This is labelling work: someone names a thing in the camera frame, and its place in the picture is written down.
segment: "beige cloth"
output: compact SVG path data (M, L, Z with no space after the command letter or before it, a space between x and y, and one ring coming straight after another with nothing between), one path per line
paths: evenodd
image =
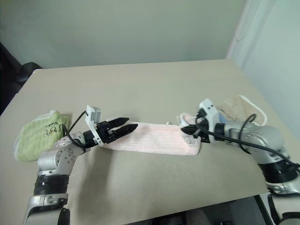
M253 113L256 114L254 124L264 126L268 120L267 115L262 109L242 95L225 100L222 104L218 105L217 108L228 120L245 121Z

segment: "table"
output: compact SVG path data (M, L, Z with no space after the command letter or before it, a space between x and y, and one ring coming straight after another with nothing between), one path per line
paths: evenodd
M0 222L21 224L33 193L37 162L18 162L20 129L57 109L74 121L86 108L101 118L176 124L210 98L216 105L242 94L283 133L294 161L299 142L231 60L70 67L35 71L0 117ZM80 120L74 131L86 131ZM76 161L67 207L71 224L118 225L266 192L264 177L239 148L203 144L197 156L169 156L95 147Z

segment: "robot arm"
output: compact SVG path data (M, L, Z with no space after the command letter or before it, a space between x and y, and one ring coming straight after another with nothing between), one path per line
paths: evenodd
M196 119L196 125L181 130L194 138L200 137L205 143L226 141L227 144L242 145L242 149L253 156L266 179L274 222L282 225L290 220L291 224L300 224L299 164L289 160L284 138L278 129L249 122L220 123L218 110L209 99L200 103L197 118L202 120Z
M90 106L87 107L85 119L90 130L67 133L39 157L37 181L23 225L68 225L70 211L63 206L68 202L68 180L76 159L91 147L113 142L137 127L137 124L128 124L113 129L122 126L129 118L99 123L100 110Z

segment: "black cable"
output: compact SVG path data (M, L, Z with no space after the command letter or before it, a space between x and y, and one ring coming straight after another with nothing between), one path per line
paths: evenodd
M66 126L65 126L64 124L62 124L62 129L63 129L63 131L66 133L67 137L70 139L70 141L71 141L74 145L76 145L76 146L79 147L79 148L82 148L83 151L85 151L85 148L84 148L84 146L81 144L81 142L80 142L78 139L76 139L76 140L79 141L80 144L79 144L79 143L76 143L76 142L75 142L75 139L73 139L73 138L71 137L70 133L68 132L68 129L66 128Z
M256 118L256 114L254 113L254 114L250 115L250 116L245 120L245 122L243 123L243 126L241 127L240 132L239 132L239 137L238 137L238 140L239 140L239 141L241 141L241 137L242 137L242 133L243 133L243 129L244 129L245 125L246 125L248 122L249 122L249 123L253 122L253 121L255 120L255 118ZM239 147L240 147L245 153L250 154L250 152L248 152L247 149L245 149L241 144L239 144Z
M71 132L71 130L73 129L73 127L76 125L76 123L80 120L80 118L86 113L86 111L83 111L80 116L75 120L75 122L72 124L72 126L69 129L69 133Z
M264 150L264 151L274 153L275 155L280 156L286 163L288 163L291 166L295 167L295 170L298 173L300 173L300 169L298 168L298 167L300 167L299 164L292 162L286 156L284 156L283 154L277 152L276 150L270 149L268 147L264 147L264 146L261 146L261 145L258 145L258 144L253 144L253 143L250 143L250 142L241 141L241 140L238 140L238 139L234 139L234 138L226 137L226 136L223 136L223 135L219 135L219 134L216 134L214 132L210 132L206 129L200 128L199 123L197 122L198 119L200 119L200 118L196 117L196 119L195 119L196 126L197 126L198 129L201 129L201 131L203 133L205 133L207 135L212 135L214 137L221 138L221 139L224 139L224 140L227 140L227 141L230 141L230 142L234 142L234 143L237 143L237 144L242 144L242 145L246 145L246 146L249 146L249 147L252 147L252 148L261 149L261 150Z

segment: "green cloth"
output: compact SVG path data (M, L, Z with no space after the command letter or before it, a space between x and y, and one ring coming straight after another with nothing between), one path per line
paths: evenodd
M68 127L69 119L56 110L26 124L15 141L15 158L21 161L37 160L41 152L52 148L62 138L62 124Z

